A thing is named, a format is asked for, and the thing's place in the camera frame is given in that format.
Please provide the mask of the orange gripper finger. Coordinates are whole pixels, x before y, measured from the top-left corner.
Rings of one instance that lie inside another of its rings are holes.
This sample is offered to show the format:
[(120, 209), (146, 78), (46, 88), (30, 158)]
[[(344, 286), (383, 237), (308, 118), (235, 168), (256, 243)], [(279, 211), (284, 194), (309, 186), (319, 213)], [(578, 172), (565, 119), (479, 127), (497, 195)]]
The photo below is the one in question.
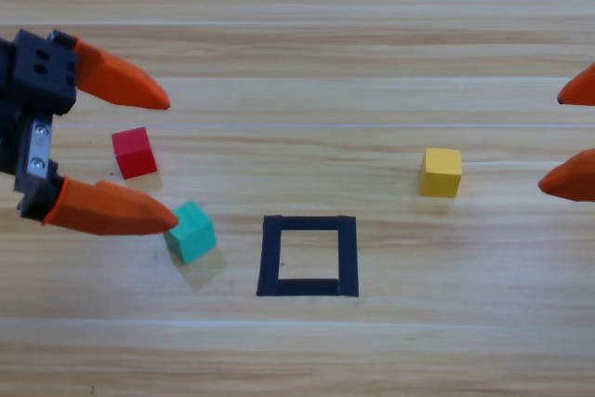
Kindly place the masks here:
[(594, 150), (571, 157), (538, 182), (545, 194), (575, 202), (594, 201)]
[(595, 89), (595, 64), (573, 77), (557, 96), (561, 105), (593, 106)]

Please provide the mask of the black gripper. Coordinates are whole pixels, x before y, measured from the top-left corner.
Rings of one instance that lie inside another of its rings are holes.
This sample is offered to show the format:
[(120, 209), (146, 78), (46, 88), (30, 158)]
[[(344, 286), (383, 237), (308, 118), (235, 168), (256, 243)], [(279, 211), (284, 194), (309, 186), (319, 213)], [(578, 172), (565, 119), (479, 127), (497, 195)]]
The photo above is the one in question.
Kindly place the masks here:
[(78, 36), (19, 30), (1, 41), (1, 171), (16, 176), (23, 218), (94, 235), (167, 232), (179, 218), (149, 194), (100, 181), (51, 175), (55, 116), (70, 111), (76, 87), (120, 106), (167, 110), (170, 98), (143, 69)]

